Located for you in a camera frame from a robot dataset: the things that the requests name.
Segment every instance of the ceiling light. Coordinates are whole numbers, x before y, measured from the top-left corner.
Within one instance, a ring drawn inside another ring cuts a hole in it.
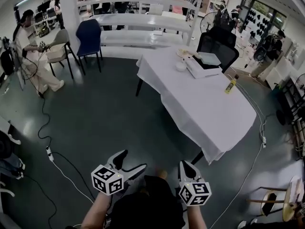
[[[22,2],[18,3],[16,6],[19,6],[19,5],[23,4],[26,1],[28,1],[28,0],[23,0]]]

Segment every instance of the wooden stool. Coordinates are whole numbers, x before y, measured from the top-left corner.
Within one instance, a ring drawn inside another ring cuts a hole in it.
[[[290,221],[294,217],[297,202],[301,202],[304,196],[304,185],[301,178],[298,176],[294,176],[291,179],[287,189],[274,187],[260,187],[259,189],[268,190],[263,200],[247,199],[247,201],[261,203],[262,215],[268,216],[269,214],[273,214],[282,210],[283,221],[285,222]],[[274,191],[285,192],[285,199],[276,200],[276,197],[274,198],[273,196],[273,194],[275,194]],[[283,208],[271,212],[275,204],[283,204]]]

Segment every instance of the gray floor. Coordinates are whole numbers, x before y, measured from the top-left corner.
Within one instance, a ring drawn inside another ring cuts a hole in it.
[[[52,151],[65,155],[92,187],[91,171],[99,164],[105,164],[110,155],[128,149],[125,168],[147,163],[146,174],[166,169],[168,182],[174,189],[178,184],[178,162],[192,160],[199,147],[178,130],[154,89],[144,83],[140,96],[134,96],[138,83],[135,60],[105,58],[102,73],[93,64],[94,58],[91,62],[84,77],[72,60],[74,81],[68,67],[62,69],[60,65],[56,66],[56,75],[64,79],[66,85],[57,93],[50,90],[46,93],[45,111],[51,115],[51,123],[42,134],[53,137]],[[9,91],[3,95],[8,83]],[[277,105],[269,89],[246,77],[241,77],[239,83],[265,115],[275,113]],[[58,212],[51,220],[52,227],[65,228],[81,223],[91,204],[49,161],[45,151],[47,142],[37,137],[38,129],[46,121],[41,114],[41,105],[42,100],[30,83],[27,82],[22,92],[15,76],[0,88],[0,115],[11,121],[16,127],[14,137],[22,141],[16,153],[26,163],[26,174],[38,180],[57,205]],[[232,123],[232,128],[237,124],[238,120]],[[251,168],[261,143],[259,124],[257,117],[247,135],[219,161],[208,166],[202,159],[197,164],[213,192],[202,207],[208,227],[236,195]],[[213,228],[223,228],[224,225],[235,228],[241,220],[259,214],[255,206],[245,201],[253,196],[257,187],[286,187],[292,176],[302,176],[303,165],[300,161],[295,162],[293,147],[285,142],[289,139],[289,129],[287,125],[281,126],[275,116],[268,118],[265,131],[267,148],[261,151],[240,195]],[[59,156],[55,156],[55,162],[88,195],[76,171]],[[8,179],[6,182],[16,197],[2,195],[5,212],[23,229],[48,228],[48,217],[54,212],[54,207],[38,186],[28,178]],[[93,188],[91,190],[94,195],[97,194]],[[280,212],[259,218],[262,222],[280,220]]]

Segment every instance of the yellow bottle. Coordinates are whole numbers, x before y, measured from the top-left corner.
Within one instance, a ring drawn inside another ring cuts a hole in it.
[[[236,81],[239,78],[239,76],[236,74],[235,77],[231,80],[230,84],[227,86],[227,88],[225,89],[225,93],[229,94],[231,89],[236,85]]]

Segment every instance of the white pillar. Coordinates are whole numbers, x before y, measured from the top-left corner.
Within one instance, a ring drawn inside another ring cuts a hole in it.
[[[60,3],[64,27],[69,33],[71,47],[76,54],[80,46],[80,42],[75,33],[81,22],[80,15],[78,13],[77,0],[60,0]]]

